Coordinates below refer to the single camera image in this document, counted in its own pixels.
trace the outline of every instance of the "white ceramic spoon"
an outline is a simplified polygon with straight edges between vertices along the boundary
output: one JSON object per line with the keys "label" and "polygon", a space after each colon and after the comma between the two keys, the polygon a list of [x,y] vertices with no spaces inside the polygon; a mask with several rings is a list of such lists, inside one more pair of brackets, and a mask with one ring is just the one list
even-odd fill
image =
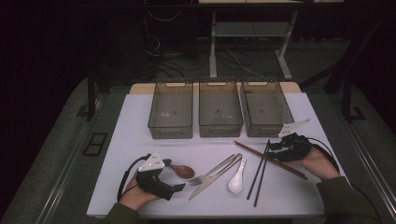
{"label": "white ceramic spoon", "polygon": [[245,163],[247,162],[246,158],[242,158],[241,164],[239,165],[238,172],[233,176],[233,178],[228,182],[228,189],[232,193],[239,193],[244,187],[244,182],[242,181],[242,172],[244,171]]}

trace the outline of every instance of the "white plastic piece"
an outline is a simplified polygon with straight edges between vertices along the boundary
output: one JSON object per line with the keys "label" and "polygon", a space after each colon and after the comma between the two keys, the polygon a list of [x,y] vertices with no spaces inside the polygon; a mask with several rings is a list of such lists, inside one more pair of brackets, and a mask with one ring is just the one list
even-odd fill
{"label": "white plastic piece", "polygon": [[150,170],[162,169],[165,166],[160,153],[154,152],[151,156],[137,169],[139,172],[145,172]]}
{"label": "white plastic piece", "polygon": [[281,138],[281,137],[287,136],[289,134],[295,133],[298,129],[303,127],[309,121],[311,121],[311,120],[307,119],[307,120],[297,121],[297,122],[290,123],[290,124],[284,124],[282,130],[280,130],[280,133],[277,136]]}

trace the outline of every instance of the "wooden spoon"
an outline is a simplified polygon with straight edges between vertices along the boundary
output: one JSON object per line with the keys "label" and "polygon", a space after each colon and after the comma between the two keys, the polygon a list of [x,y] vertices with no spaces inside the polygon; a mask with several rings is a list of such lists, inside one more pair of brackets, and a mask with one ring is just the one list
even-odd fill
{"label": "wooden spoon", "polygon": [[178,176],[181,178],[189,179],[192,178],[195,175],[194,170],[190,168],[190,166],[185,166],[185,165],[169,165]]}

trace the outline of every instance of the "wooden chopstick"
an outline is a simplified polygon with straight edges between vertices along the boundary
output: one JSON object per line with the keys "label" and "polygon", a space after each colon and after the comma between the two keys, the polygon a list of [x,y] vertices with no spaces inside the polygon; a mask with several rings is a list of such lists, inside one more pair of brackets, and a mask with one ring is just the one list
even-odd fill
{"label": "wooden chopstick", "polygon": [[266,156],[266,155],[264,155],[264,154],[261,154],[260,152],[254,150],[254,149],[251,148],[251,147],[245,146],[245,145],[243,145],[242,143],[239,143],[239,142],[237,142],[237,141],[234,141],[234,142],[235,142],[239,147],[241,147],[241,148],[243,148],[243,149],[245,149],[245,150],[247,150],[247,151],[249,151],[249,152],[251,152],[251,153],[253,153],[253,154],[256,154],[257,156],[259,156],[259,157],[261,157],[261,158],[265,158],[266,160],[270,161],[271,163],[273,163],[273,164],[279,166],[280,168],[283,168],[283,169],[285,169],[285,170],[287,170],[287,171],[289,171],[289,172],[291,172],[291,173],[293,173],[293,174],[299,176],[299,177],[302,178],[302,179],[307,179],[307,178],[308,178],[308,177],[305,176],[305,174],[301,173],[300,171],[298,171],[298,170],[296,170],[296,169],[293,169],[293,168],[289,167],[288,165],[283,164],[283,163],[280,162],[280,161],[276,161],[276,160],[274,160],[274,159],[272,159],[272,158],[270,158],[270,157],[268,157],[268,156]]}

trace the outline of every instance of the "chopsticks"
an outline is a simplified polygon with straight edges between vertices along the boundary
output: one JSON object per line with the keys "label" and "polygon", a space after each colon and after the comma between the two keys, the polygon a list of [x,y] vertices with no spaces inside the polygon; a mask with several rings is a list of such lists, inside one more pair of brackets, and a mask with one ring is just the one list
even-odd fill
{"label": "chopsticks", "polygon": [[256,154],[257,156],[259,156],[259,157],[261,157],[261,158],[264,158],[264,159],[270,161],[271,163],[273,163],[273,164],[279,166],[280,168],[283,168],[283,169],[285,169],[285,170],[287,170],[287,171],[289,171],[289,172],[291,172],[291,173],[293,173],[293,174],[299,176],[299,177],[302,178],[302,179],[305,179],[305,180],[306,180],[306,179],[308,178],[308,177],[305,176],[305,174],[301,173],[300,171],[298,171],[298,170],[296,170],[296,169],[293,169],[293,168],[289,167],[288,165],[283,164],[283,163],[280,162],[280,161],[276,161],[276,160],[274,160],[274,159],[272,159],[272,158],[266,156],[265,154],[261,154],[260,152],[254,150],[254,149],[251,148],[251,147],[245,146],[245,145],[243,145],[242,143],[239,143],[239,142],[237,142],[237,141],[234,141],[234,142],[235,142],[239,147],[241,147],[241,148],[243,148],[243,149],[245,149],[245,150],[247,150],[247,151],[249,151],[249,152],[251,152],[251,153],[253,153],[253,154]]}
{"label": "chopsticks", "polygon": [[[269,146],[270,146],[270,140],[268,140],[268,142],[267,142],[267,146],[265,147],[264,153],[268,152],[268,150],[270,149]],[[253,183],[251,183],[250,191],[248,192],[248,195],[247,195],[247,199],[248,200],[250,198],[251,191],[253,191],[254,184],[256,183],[257,175],[259,174],[260,168],[262,167],[262,161],[263,160],[264,160],[264,158],[262,158],[262,160],[260,161],[259,167],[257,168],[256,175],[254,176],[254,179],[253,179]],[[254,200],[254,206],[255,207],[257,206],[257,201],[259,200],[260,190],[262,188],[262,178],[264,177],[264,172],[265,172],[265,166],[266,165],[267,165],[267,160],[265,160],[264,166],[262,167],[262,177],[260,178],[259,187],[257,188],[257,193],[256,193],[256,199]]]}

